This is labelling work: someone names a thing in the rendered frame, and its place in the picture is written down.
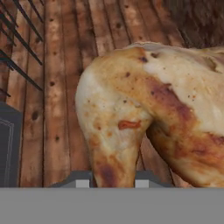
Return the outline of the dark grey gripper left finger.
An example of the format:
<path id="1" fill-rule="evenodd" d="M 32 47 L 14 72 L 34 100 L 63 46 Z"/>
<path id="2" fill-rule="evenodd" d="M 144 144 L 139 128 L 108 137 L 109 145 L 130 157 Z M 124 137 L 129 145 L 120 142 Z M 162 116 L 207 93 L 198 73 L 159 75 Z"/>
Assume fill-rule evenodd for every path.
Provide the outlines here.
<path id="1" fill-rule="evenodd" d="M 92 188 L 94 179 L 91 171 L 72 171 L 64 180 L 52 184 L 53 188 Z"/>

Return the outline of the dark grey cupboard front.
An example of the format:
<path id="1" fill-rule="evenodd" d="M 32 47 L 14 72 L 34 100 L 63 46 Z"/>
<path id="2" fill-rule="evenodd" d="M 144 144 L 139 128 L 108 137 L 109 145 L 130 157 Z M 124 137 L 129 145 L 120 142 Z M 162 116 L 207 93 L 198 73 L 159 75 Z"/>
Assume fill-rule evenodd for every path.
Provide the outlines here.
<path id="1" fill-rule="evenodd" d="M 22 114 L 0 101 L 0 187 L 18 186 Z"/>

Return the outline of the roasted chicken drumstick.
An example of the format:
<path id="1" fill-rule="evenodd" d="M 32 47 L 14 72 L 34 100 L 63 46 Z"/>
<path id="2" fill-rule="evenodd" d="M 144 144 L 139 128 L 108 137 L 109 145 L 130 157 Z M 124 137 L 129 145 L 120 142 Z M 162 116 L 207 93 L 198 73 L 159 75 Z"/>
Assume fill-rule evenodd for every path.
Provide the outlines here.
<path id="1" fill-rule="evenodd" d="M 224 187 L 224 46 L 139 42 L 95 58 L 75 93 L 96 184 L 132 187 L 145 137 L 194 187 Z"/>

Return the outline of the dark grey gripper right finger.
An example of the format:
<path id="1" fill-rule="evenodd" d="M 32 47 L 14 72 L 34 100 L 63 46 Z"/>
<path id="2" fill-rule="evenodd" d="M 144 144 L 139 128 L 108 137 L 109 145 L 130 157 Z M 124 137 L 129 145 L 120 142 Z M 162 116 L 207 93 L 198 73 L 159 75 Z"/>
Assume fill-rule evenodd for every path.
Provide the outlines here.
<path id="1" fill-rule="evenodd" d="M 172 187 L 172 184 L 162 182 L 152 171 L 137 171 L 135 188 Z"/>

